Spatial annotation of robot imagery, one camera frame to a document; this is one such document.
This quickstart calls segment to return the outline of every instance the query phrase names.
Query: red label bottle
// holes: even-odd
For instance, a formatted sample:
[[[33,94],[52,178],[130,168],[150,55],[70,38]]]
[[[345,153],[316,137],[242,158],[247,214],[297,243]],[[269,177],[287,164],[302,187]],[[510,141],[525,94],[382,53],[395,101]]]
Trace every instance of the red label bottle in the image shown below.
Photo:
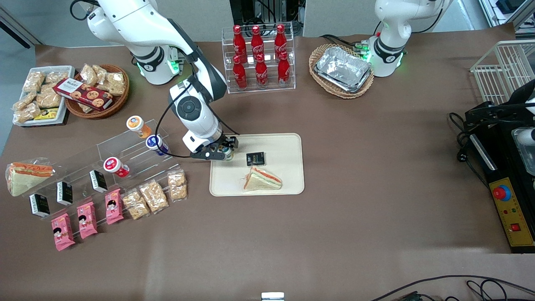
[[[253,49],[253,58],[257,58],[258,54],[262,54],[264,57],[264,41],[260,37],[260,27],[258,25],[253,26],[253,38],[251,39],[251,47]]]
[[[240,62],[245,64],[247,62],[247,49],[245,48],[245,39],[241,35],[240,25],[234,25],[234,51],[240,57]]]
[[[264,54],[257,54],[256,58],[256,83],[259,89],[266,89],[268,86],[268,67],[264,63]]]
[[[238,90],[243,91],[247,89],[247,77],[245,75],[245,68],[241,64],[241,58],[239,55],[235,55],[232,59],[234,60],[234,67],[232,68],[232,71],[234,71],[234,79],[236,80],[236,84],[238,85]]]
[[[284,25],[277,25],[277,36],[275,37],[275,61],[278,62],[281,52],[286,52],[286,36],[284,35]]]
[[[286,51],[279,54],[279,86],[288,87],[290,84],[290,63],[288,62],[288,53]]]

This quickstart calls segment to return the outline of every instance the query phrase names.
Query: pink snack package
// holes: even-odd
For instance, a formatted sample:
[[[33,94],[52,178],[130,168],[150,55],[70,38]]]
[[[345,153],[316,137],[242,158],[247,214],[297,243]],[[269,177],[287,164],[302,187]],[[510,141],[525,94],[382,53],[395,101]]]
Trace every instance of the pink snack package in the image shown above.
[[[121,195],[119,193],[120,190],[120,188],[115,189],[106,194],[106,197],[104,198],[106,202],[106,223],[108,223],[108,225],[124,219],[123,207],[121,206]]]
[[[75,244],[68,214],[65,213],[52,220],[52,231],[54,232],[54,243],[56,243],[58,251]]]
[[[92,234],[97,234],[97,219],[95,218],[95,206],[93,202],[83,204],[77,208],[80,236],[82,239]]]

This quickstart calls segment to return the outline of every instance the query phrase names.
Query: foil container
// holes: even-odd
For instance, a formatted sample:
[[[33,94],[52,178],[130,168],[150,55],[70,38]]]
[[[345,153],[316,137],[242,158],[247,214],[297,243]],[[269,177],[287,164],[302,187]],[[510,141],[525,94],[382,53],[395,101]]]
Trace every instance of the foil container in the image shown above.
[[[356,93],[370,76],[371,65],[336,46],[325,50],[314,71],[344,91]]]

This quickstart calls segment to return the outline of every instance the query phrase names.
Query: red button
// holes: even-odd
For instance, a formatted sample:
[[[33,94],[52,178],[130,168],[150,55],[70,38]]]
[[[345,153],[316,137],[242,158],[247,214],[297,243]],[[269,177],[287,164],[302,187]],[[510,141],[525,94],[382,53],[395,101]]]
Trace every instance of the red button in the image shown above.
[[[495,198],[497,198],[499,200],[503,200],[504,198],[507,197],[507,192],[505,191],[505,189],[503,189],[501,187],[496,187],[492,191],[492,194],[494,195]]]

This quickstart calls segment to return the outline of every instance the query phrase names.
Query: red emergency stop button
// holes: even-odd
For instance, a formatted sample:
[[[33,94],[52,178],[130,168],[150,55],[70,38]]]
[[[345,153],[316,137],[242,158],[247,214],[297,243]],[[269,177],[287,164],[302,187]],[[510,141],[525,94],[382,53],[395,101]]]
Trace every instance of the red emergency stop button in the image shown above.
[[[499,200],[508,201],[511,199],[511,190],[505,185],[500,185],[492,190],[492,195]]]
[[[513,231],[513,232],[520,231],[520,225],[519,224],[511,224],[511,231]]]

